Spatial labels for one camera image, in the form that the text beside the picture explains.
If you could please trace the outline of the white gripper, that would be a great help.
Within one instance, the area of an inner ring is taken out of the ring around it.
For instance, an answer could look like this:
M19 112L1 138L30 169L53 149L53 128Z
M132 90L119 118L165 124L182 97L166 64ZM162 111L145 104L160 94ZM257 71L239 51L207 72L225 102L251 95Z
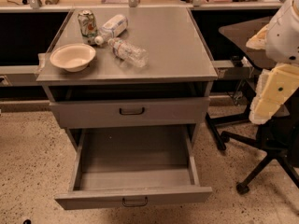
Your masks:
M266 56L277 62L271 71L259 76L256 95L250 105L249 120L265 124L299 88L299 14L296 0L286 0L279 11L246 47L265 49Z

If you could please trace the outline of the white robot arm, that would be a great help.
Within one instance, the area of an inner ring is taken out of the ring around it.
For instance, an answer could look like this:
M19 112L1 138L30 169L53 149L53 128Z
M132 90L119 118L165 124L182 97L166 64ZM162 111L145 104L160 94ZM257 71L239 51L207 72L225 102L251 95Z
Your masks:
M286 0L246 47L264 49L276 62L274 68L259 75L250 105L249 120L265 124L299 87L299 0Z

